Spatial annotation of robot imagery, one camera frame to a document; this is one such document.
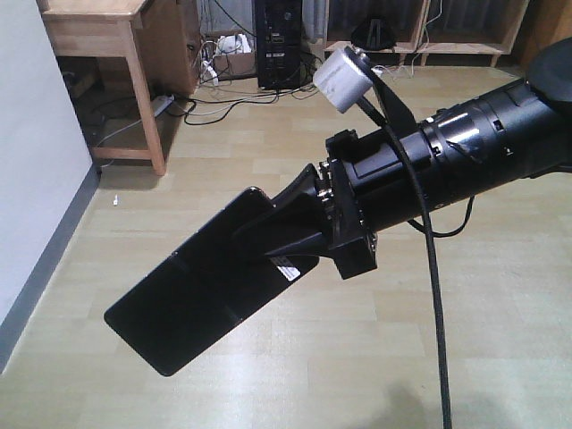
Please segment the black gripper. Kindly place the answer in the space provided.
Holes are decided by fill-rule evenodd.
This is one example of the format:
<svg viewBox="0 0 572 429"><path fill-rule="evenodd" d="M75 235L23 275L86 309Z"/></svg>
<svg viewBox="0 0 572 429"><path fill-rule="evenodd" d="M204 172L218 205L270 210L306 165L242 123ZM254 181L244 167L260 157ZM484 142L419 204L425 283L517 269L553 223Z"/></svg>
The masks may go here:
<svg viewBox="0 0 572 429"><path fill-rule="evenodd" d="M326 140L332 234L317 228L264 228L261 255L269 259L333 260L342 279L374 270L376 233L421 214L418 197L384 130L359 137L344 130ZM307 164L276 197L275 208L317 199L316 168Z"/></svg>

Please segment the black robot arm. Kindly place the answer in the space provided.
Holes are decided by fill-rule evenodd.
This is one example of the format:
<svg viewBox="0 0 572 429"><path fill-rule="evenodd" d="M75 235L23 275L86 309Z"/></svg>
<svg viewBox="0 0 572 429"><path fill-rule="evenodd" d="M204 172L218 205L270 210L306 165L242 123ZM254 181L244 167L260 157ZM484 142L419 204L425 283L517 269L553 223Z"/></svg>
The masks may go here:
<svg viewBox="0 0 572 429"><path fill-rule="evenodd" d="M417 122L380 80L379 130L326 141L265 221L268 257L329 257L343 278L376 267L375 234L504 183L571 169L571 42L544 48L520 80Z"/></svg>

